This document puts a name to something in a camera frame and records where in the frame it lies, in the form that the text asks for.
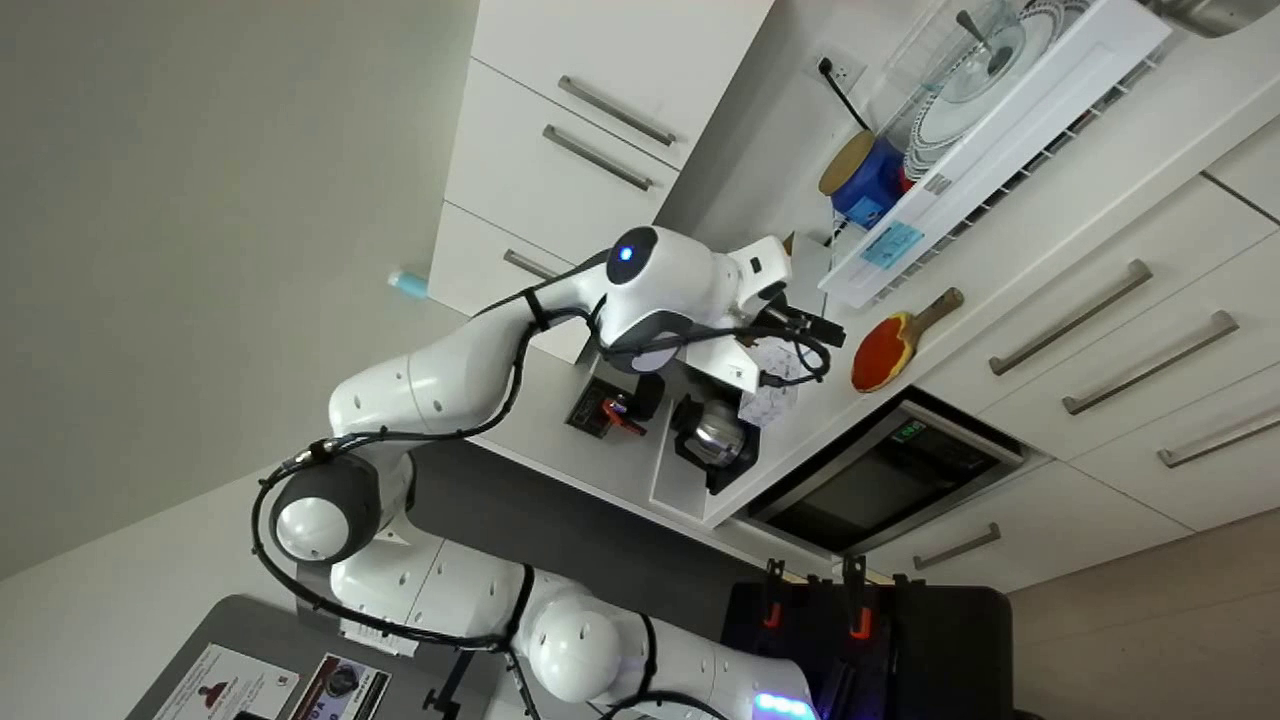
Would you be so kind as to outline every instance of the silver handle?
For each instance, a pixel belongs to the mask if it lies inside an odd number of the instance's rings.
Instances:
[[[1149,268],[1144,262],[1131,262],[1117,286],[1108,286],[1108,288],[1097,292],[1091,299],[1075,306],[1067,318],[1061,318],[1057,324],[1049,324],[1041,336],[1024,340],[1015,351],[991,355],[988,370],[991,370],[995,375],[1013,373],[1015,366],[1024,366],[1027,355],[1034,355],[1034,351],[1042,351],[1049,345],[1063,340],[1070,329],[1080,329],[1080,324],[1091,321],[1097,311],[1111,308],[1121,298],[1144,288],[1149,282],[1152,282],[1152,268]]]
[[[998,543],[998,523],[988,523],[981,535],[955,543],[955,547],[945,547],[945,553],[933,553],[933,557],[911,557],[917,572],[933,568],[933,563],[945,563],[945,562],[955,562],[962,553],[975,553],[984,543]]]
[[[568,149],[571,155],[580,155],[580,160],[588,160],[588,165],[595,165],[595,167],[604,167],[607,176],[632,186],[637,193],[647,193],[647,190],[652,190],[647,176],[637,176],[637,173],[619,167],[617,160],[607,160],[604,153],[588,149],[584,140],[568,136],[568,131],[554,127],[554,123],[545,127],[545,140]]]
[[[545,268],[539,262],[528,262],[528,256],[521,256],[521,253],[502,253],[502,262],[507,264],[517,264],[517,268],[523,268],[528,276],[535,276],[535,282],[551,282],[554,272],[551,268]]]
[[[1236,318],[1226,318],[1226,311],[1210,311],[1210,321],[1207,321],[1198,334],[1193,334],[1193,336],[1183,336],[1183,340],[1169,345],[1162,351],[1154,351],[1154,355],[1149,355],[1149,362],[1131,366],[1128,373],[1121,373],[1117,379],[1097,384],[1097,388],[1091,388],[1091,394],[1084,394],[1084,398],[1063,398],[1063,409],[1067,409],[1070,416],[1080,416],[1080,411],[1086,411],[1086,409],[1097,409],[1097,405],[1102,405],[1102,400],[1111,400],[1111,398],[1128,394],[1131,384],[1139,384],[1139,379],[1149,379],[1149,375],[1154,375],[1154,373],[1170,370],[1176,362],[1195,355],[1198,348],[1207,348],[1207,345],[1214,345],[1214,340],[1231,336],[1236,329],[1238,329],[1238,324],[1236,324]]]
[[[628,123],[632,131],[647,136],[647,140],[659,140],[659,146],[675,146],[675,131],[652,123],[652,121],[639,121],[632,111],[623,111],[613,97],[595,92],[593,84],[576,82],[576,76],[561,76],[561,88],[593,107],[601,107],[604,117]]]
[[[1162,470],[1178,470],[1178,465],[1193,465],[1198,458],[1225,451],[1225,450],[1245,443],[1248,438],[1258,438],[1258,433],[1272,433],[1272,427],[1280,427],[1280,409],[1258,411],[1258,416],[1251,416],[1245,425],[1218,427],[1218,433],[1210,433],[1202,439],[1193,439],[1193,443],[1178,443],[1178,450],[1162,450],[1154,458],[1160,458]]]

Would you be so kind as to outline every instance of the kitchen cabinet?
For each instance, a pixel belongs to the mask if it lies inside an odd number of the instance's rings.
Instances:
[[[955,511],[867,553],[876,578],[1015,594],[1183,535],[1067,465],[1031,465]]]
[[[429,288],[438,306],[450,306],[477,318],[479,308],[568,268],[571,264],[565,256],[523,246],[521,238],[457,206],[445,206]],[[568,324],[554,324],[551,334],[539,334],[530,348],[545,348],[571,366],[588,345],[588,336],[593,336],[588,324],[568,321]]]
[[[981,411],[1053,451],[1084,458],[1280,362],[1280,238]]]
[[[1280,216],[1280,121],[1207,167],[1218,186]]]
[[[479,0],[473,57],[680,167],[772,0]]]
[[[984,411],[1269,233],[1272,224],[1258,212],[1207,180],[1193,180],[955,351],[923,388],[955,409]]]
[[[668,165],[473,64],[448,206],[576,264],[647,224],[671,186]]]
[[[1280,366],[1070,465],[1202,532],[1280,508],[1275,427]]]

